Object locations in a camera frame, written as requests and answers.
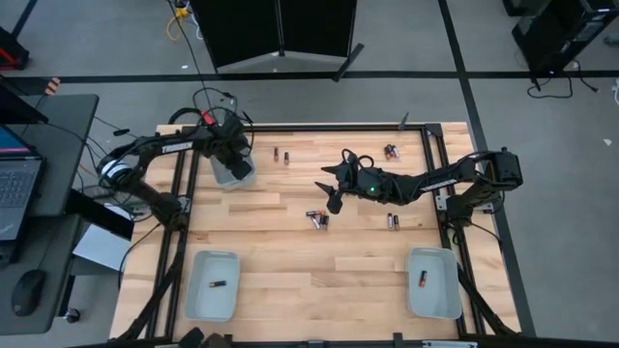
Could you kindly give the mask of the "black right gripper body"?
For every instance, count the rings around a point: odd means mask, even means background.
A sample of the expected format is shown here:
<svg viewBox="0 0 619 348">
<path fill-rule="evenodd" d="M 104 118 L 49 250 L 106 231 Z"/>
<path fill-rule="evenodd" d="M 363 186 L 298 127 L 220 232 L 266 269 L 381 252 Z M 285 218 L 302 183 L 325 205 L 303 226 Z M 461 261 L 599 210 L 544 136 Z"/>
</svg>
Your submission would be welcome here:
<svg viewBox="0 0 619 348">
<path fill-rule="evenodd" d="M 360 164 L 357 162 L 342 162 L 340 164 L 345 166 L 345 174 L 336 176 L 338 181 L 337 191 L 341 194 L 362 196 L 363 191 L 358 183 Z"/>
</svg>

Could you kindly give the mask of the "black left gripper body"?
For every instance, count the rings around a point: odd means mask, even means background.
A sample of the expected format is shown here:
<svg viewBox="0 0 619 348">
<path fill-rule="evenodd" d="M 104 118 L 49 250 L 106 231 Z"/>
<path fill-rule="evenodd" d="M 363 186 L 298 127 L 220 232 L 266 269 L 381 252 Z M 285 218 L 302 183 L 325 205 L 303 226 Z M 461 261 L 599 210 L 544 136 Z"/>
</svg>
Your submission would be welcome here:
<svg viewBox="0 0 619 348">
<path fill-rule="evenodd" d="M 245 127 L 238 118 L 227 118 L 222 124 L 213 122 L 208 129 L 213 136 L 208 149 L 221 163 L 235 163 L 250 155 Z"/>
</svg>

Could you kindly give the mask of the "light grey plastic bin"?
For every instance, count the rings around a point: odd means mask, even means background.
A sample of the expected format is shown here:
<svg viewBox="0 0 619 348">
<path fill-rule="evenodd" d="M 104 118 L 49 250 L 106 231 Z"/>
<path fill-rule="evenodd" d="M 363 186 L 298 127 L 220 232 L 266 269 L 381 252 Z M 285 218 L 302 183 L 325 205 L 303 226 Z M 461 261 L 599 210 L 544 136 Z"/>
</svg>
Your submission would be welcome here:
<svg viewBox="0 0 619 348">
<path fill-rule="evenodd" d="M 409 310 L 417 316 L 456 320 L 462 315 L 455 254 L 446 248 L 414 247 L 407 259 Z M 421 271 L 427 271 L 423 288 Z"/>
<path fill-rule="evenodd" d="M 251 186 L 255 182 L 255 166 L 252 157 L 244 159 L 244 163 L 251 167 L 251 172 L 242 180 L 236 179 L 232 172 L 226 169 L 216 157 L 210 157 L 210 162 L 217 186 L 221 189 L 242 189 Z"/>
<path fill-rule="evenodd" d="M 241 262 L 234 252 L 202 250 L 193 258 L 185 300 L 185 315 L 193 321 L 227 322 L 234 314 L 240 284 Z M 226 280 L 210 288 L 212 281 Z"/>
</svg>

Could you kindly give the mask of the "black folding screen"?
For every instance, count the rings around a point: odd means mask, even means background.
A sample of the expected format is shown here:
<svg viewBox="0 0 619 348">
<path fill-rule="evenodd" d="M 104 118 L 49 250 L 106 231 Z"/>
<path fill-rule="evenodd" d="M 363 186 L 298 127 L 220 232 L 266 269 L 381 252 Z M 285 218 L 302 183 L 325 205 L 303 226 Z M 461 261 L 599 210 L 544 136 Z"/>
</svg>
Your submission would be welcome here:
<svg viewBox="0 0 619 348">
<path fill-rule="evenodd" d="M 340 57 L 338 82 L 365 46 L 353 43 L 358 0 L 189 0 L 212 65 L 268 53 Z"/>
</svg>

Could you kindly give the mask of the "black box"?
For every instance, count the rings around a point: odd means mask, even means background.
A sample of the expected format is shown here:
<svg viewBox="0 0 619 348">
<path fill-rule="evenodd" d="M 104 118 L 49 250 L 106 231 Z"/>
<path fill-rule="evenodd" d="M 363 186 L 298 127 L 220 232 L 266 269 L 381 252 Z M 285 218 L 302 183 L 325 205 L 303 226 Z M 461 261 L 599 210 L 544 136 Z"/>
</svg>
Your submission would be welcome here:
<svg viewBox="0 0 619 348">
<path fill-rule="evenodd" d="M 66 213 L 77 214 L 90 223 L 127 240 L 133 235 L 134 222 L 129 217 L 122 217 L 75 189 L 71 189 L 69 193 Z"/>
</svg>

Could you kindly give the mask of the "dark grey side desk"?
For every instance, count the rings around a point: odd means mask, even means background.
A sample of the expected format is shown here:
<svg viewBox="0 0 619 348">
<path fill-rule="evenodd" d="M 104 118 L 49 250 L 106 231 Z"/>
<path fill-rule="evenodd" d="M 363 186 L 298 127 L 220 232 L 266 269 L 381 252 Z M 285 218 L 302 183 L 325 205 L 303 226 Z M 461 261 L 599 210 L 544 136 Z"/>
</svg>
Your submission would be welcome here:
<svg viewBox="0 0 619 348">
<path fill-rule="evenodd" d="M 47 118 L 46 124 L 10 125 L 43 157 L 43 167 L 26 205 L 17 240 L 1 239 L 6 221 L 0 215 L 0 336 L 43 334 L 59 314 L 70 277 L 73 248 L 84 219 L 76 206 L 84 196 L 73 183 L 98 106 L 95 95 L 26 97 Z M 41 296 L 34 311 L 18 316 L 12 294 L 22 276 L 44 274 Z"/>
</svg>

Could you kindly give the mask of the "light grey panel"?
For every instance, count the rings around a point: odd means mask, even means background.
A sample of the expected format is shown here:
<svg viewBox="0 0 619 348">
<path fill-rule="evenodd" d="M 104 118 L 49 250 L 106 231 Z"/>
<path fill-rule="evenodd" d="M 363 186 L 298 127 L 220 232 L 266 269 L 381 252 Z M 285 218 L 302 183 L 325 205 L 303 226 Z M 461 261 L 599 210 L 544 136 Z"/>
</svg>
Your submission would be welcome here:
<svg viewBox="0 0 619 348">
<path fill-rule="evenodd" d="M 128 239 L 97 225 L 90 225 L 74 247 L 73 255 L 123 272 L 126 252 L 130 246 Z"/>
</svg>

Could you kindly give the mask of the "black monitor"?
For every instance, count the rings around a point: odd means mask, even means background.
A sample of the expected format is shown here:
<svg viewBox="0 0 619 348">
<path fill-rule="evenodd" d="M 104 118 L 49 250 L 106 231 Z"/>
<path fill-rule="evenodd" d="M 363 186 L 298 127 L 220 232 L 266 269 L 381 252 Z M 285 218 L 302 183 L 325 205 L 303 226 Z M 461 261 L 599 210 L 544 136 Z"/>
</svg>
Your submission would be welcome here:
<svg viewBox="0 0 619 348">
<path fill-rule="evenodd" d="M 48 118 L 6 87 L 0 85 L 0 124 L 47 124 Z"/>
</svg>

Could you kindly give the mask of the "grey laptop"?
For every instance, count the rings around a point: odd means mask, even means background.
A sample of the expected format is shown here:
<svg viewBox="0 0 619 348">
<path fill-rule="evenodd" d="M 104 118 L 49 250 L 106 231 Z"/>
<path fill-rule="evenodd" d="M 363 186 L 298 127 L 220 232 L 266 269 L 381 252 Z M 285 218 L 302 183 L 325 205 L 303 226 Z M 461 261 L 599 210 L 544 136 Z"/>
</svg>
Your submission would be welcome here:
<svg viewBox="0 0 619 348">
<path fill-rule="evenodd" d="M 0 125 L 0 242 L 18 238 L 43 166 L 36 150 Z"/>
</svg>

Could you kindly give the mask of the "red black bag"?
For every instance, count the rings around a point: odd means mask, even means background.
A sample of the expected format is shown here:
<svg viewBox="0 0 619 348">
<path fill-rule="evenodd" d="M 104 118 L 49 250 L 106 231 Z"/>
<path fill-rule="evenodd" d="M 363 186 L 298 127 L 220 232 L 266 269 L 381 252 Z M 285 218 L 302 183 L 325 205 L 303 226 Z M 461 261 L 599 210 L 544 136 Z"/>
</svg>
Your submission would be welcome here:
<svg viewBox="0 0 619 348">
<path fill-rule="evenodd" d="M 0 26 L 0 71 L 25 69 L 29 61 L 29 51 L 16 37 Z"/>
</svg>

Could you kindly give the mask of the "black computer mouse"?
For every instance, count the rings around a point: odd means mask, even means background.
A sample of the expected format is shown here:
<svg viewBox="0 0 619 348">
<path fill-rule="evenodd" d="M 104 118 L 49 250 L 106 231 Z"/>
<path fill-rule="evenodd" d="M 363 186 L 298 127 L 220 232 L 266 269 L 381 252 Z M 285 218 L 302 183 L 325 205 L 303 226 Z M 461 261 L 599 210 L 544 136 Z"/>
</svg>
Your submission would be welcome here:
<svg viewBox="0 0 619 348">
<path fill-rule="evenodd" d="M 11 308 L 17 317 L 31 315 L 38 307 L 46 280 L 45 271 L 34 269 L 24 273 L 11 295 Z"/>
</svg>

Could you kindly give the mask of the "black equipment rack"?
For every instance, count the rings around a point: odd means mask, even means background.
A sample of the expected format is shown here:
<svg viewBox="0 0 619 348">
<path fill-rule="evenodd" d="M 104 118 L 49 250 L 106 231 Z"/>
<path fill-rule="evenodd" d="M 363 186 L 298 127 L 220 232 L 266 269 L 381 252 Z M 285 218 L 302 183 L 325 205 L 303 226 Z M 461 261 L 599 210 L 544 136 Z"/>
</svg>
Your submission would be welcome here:
<svg viewBox="0 0 619 348">
<path fill-rule="evenodd" d="M 577 56 L 619 18 L 619 0 L 502 0 L 512 29 L 516 62 L 535 75 L 581 70 Z"/>
</svg>

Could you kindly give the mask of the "black aluminium table frame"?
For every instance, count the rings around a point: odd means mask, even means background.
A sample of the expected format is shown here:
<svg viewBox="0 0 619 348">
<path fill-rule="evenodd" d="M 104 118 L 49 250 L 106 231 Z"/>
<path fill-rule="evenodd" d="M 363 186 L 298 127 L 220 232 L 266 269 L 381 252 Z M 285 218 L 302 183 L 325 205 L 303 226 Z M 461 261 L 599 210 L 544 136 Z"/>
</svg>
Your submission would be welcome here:
<svg viewBox="0 0 619 348">
<path fill-rule="evenodd" d="M 386 159 L 389 144 L 398 147 L 399 158 Z M 315 182 L 334 182 L 321 167 L 338 163 L 345 148 L 372 156 L 389 171 L 417 175 L 469 154 L 473 145 L 463 123 L 411 125 L 404 131 L 394 125 L 269 125 L 255 135 L 255 182 L 235 190 L 216 185 L 204 158 L 155 159 L 146 180 L 192 200 L 189 232 L 185 237 L 165 233 L 154 220 L 135 227 L 111 335 L 129 328 L 176 251 L 184 254 L 181 278 L 163 297 L 148 333 L 177 339 L 194 328 L 185 300 L 193 258 L 202 250 L 240 258 L 233 317 L 200 324 L 204 333 L 228 334 L 238 345 L 394 345 L 487 332 L 487 322 L 468 299 L 462 300 L 461 321 L 424 318 L 408 308 L 409 251 L 448 247 L 452 239 L 439 224 L 431 195 L 397 208 L 398 231 L 387 226 L 389 206 L 353 197 L 344 199 L 328 230 L 315 229 L 306 212 L 323 209 L 327 201 Z M 284 165 L 285 152 L 289 165 Z"/>
</svg>

